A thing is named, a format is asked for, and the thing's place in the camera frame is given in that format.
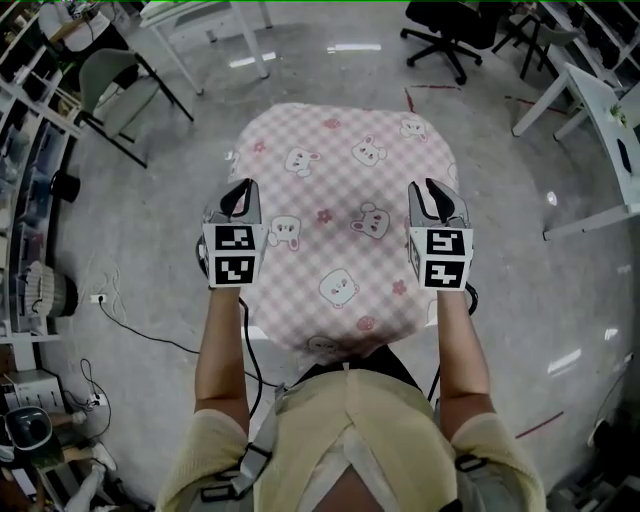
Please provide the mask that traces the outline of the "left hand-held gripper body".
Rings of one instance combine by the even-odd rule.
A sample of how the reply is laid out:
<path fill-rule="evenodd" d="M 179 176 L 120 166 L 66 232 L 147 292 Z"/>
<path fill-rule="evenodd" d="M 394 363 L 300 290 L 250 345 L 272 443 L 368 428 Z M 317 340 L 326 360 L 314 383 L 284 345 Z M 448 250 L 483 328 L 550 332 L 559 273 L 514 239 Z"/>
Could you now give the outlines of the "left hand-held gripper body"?
<path fill-rule="evenodd" d="M 202 234 L 196 242 L 196 256 L 211 289 L 241 288 L 258 279 L 268 228 L 263 219 L 261 224 L 242 221 L 244 196 L 232 215 L 220 212 L 222 196 L 205 209 Z"/>

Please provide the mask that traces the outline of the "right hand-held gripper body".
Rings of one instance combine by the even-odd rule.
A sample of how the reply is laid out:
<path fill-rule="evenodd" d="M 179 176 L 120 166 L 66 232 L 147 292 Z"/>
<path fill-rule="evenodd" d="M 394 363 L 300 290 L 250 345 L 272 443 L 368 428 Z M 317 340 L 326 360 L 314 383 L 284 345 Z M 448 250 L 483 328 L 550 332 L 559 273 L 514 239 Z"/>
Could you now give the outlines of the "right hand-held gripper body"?
<path fill-rule="evenodd" d="M 408 260 L 421 289 L 465 289 L 474 254 L 466 209 L 446 221 L 411 210 L 407 238 Z"/>

